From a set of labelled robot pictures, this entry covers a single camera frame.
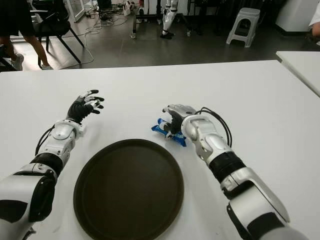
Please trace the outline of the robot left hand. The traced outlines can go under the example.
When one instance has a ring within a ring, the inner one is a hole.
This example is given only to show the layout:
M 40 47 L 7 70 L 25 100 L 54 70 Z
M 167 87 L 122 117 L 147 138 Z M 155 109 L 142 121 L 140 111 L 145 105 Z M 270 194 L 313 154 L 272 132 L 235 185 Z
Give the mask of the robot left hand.
M 96 89 L 88 90 L 80 94 L 68 109 L 66 118 L 81 124 L 90 114 L 100 114 L 99 109 L 103 109 L 104 98 L 96 96 L 99 91 Z

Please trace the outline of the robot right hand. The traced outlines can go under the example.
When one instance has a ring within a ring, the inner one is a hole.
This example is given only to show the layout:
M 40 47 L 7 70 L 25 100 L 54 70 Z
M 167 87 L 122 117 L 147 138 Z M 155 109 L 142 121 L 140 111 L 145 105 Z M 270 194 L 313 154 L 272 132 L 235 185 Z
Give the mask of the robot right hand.
M 171 123 L 167 124 L 165 130 L 167 132 L 166 139 L 172 138 L 181 130 L 182 123 L 186 117 L 196 114 L 196 110 L 193 107 L 182 104 L 169 104 L 162 109 L 162 112 L 171 115 Z

